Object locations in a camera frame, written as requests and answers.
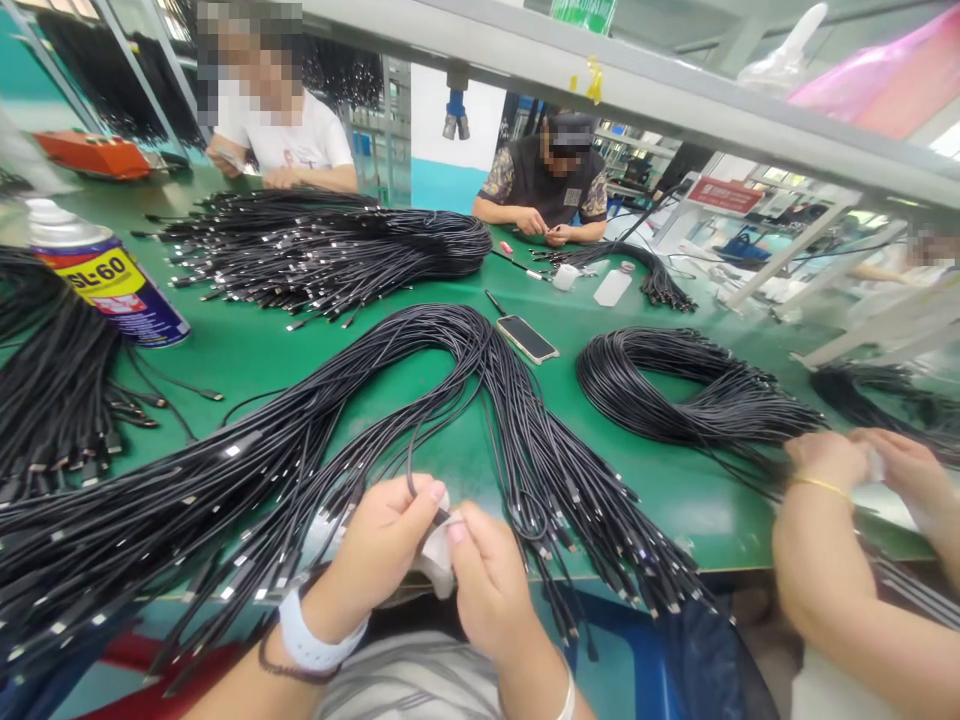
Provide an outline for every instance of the orange tool box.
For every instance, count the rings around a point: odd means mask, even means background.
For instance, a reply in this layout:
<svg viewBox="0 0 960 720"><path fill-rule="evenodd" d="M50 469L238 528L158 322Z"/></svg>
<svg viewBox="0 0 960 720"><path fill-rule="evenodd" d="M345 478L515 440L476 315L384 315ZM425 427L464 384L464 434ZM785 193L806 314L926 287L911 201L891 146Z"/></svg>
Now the orange tool box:
<svg viewBox="0 0 960 720"><path fill-rule="evenodd" d="M150 165L134 143L78 130L33 133L50 160L68 170L114 180L137 180Z"/></svg>

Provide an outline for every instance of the black wristband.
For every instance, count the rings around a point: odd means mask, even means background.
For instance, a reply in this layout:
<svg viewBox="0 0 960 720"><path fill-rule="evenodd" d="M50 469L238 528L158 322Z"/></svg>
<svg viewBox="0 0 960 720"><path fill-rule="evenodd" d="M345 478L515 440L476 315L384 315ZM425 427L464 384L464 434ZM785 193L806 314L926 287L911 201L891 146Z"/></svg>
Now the black wristband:
<svg viewBox="0 0 960 720"><path fill-rule="evenodd" d="M271 675L279 675L281 677L292 678L293 680L298 680L300 682L305 682L310 685L323 686L328 685L337 675L340 674L340 668L343 667L343 663L337 665L333 670L325 673L311 673L306 670L301 670L300 668L289 668L283 667L281 665L274 665L269 660L267 660L267 639L270 637L270 634L276 629L279 624L279 618L273 620L267 631L263 634L263 637L260 638L260 642L257 648L257 659L260 661L260 669L264 672L268 672Z"/></svg>

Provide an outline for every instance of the white cloth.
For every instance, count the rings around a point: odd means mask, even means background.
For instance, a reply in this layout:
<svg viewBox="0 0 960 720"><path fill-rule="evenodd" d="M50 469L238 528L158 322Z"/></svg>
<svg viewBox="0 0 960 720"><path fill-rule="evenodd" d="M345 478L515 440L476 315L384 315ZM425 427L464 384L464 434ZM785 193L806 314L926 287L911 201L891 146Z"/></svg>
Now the white cloth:
<svg viewBox="0 0 960 720"><path fill-rule="evenodd" d="M502 720L493 663L440 632L387 638L343 664L316 720Z"/></svg>
<svg viewBox="0 0 960 720"><path fill-rule="evenodd" d="M296 126L271 124L271 114L256 104L255 98L242 93L240 83L221 81L215 132L252 149L261 172L281 167L329 170L353 164L340 118L307 90L303 91L303 113Z"/></svg>

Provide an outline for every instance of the cap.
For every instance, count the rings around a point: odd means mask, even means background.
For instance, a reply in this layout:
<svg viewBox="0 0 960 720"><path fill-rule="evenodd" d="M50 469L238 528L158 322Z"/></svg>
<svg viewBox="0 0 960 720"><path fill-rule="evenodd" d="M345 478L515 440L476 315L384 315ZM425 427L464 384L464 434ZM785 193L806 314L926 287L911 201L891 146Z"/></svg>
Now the cap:
<svg viewBox="0 0 960 720"><path fill-rule="evenodd" d="M547 120L550 129L550 145L589 147L593 144L596 123L584 113L559 113Z"/></svg>
<svg viewBox="0 0 960 720"><path fill-rule="evenodd" d="M72 212L64 210L53 200L47 198L35 198L27 200L26 203L27 207L30 208L30 222L40 225L56 225L77 219L77 216Z"/></svg>

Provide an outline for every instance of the black cap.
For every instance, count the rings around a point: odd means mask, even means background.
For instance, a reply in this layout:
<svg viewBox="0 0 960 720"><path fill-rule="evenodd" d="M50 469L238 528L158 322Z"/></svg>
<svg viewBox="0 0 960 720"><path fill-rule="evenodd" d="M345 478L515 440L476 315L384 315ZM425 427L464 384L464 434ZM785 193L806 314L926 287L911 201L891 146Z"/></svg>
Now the black cap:
<svg viewBox="0 0 960 720"><path fill-rule="evenodd" d="M584 148L593 144L596 121L584 113L558 113L547 118L550 147Z"/></svg>

